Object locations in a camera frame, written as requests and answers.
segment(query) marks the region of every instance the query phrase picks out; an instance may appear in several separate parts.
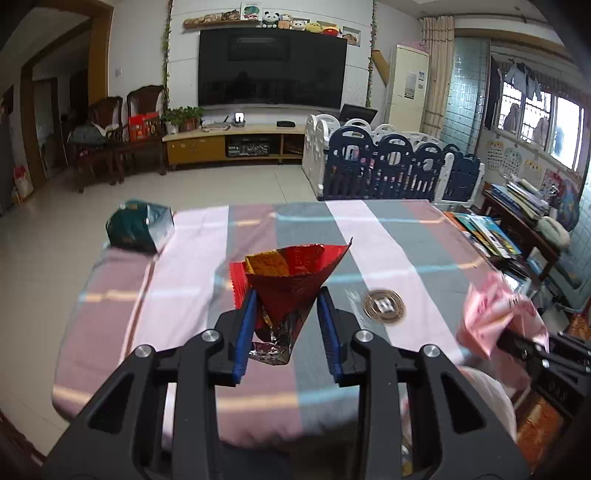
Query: stack of books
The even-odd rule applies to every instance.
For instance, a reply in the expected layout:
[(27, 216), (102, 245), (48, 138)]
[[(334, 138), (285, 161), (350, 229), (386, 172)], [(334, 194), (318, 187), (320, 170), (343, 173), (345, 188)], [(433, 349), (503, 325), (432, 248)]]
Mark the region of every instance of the stack of books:
[(526, 180), (511, 181), (507, 185), (493, 185), (491, 195), (507, 205), (525, 220), (537, 222), (548, 214), (548, 202)]
[(456, 212), (445, 212), (445, 215), (464, 232), (472, 245), (485, 257), (515, 258), (521, 254), (517, 246), (490, 217)]

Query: cabinet drawer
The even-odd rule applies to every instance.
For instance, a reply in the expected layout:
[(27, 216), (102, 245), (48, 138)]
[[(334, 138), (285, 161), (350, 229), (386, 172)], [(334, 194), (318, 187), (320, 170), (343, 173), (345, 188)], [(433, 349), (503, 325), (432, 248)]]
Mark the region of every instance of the cabinet drawer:
[(219, 137), (191, 138), (167, 142), (168, 163), (197, 163), (202, 161), (226, 160), (226, 140)]

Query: yellow plush toy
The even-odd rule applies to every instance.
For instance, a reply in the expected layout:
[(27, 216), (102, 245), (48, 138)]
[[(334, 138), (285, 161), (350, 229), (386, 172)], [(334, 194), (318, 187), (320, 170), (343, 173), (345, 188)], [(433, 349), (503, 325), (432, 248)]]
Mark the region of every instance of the yellow plush toy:
[(312, 33), (320, 33), (322, 32), (322, 27), (317, 22), (307, 23), (306, 24), (306, 31)]

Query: beige floor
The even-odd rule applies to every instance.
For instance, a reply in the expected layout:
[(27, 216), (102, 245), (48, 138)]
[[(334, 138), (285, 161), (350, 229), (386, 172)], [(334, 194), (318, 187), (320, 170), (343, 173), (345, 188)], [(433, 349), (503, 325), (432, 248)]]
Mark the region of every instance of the beige floor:
[(43, 453), (67, 423), (51, 406), (61, 337), (106, 239), (105, 222), (130, 198), (182, 210), (314, 201), (300, 166), (224, 166), (128, 177), (78, 194), (61, 174), (0, 217), (0, 408)]

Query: window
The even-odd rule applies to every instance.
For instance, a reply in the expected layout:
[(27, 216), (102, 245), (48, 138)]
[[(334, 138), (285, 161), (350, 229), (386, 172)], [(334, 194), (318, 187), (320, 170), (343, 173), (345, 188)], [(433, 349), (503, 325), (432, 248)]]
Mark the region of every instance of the window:
[(583, 133), (583, 109), (569, 100), (542, 92), (528, 99), (503, 83), (497, 126), (521, 141), (535, 144), (562, 165), (577, 169)]

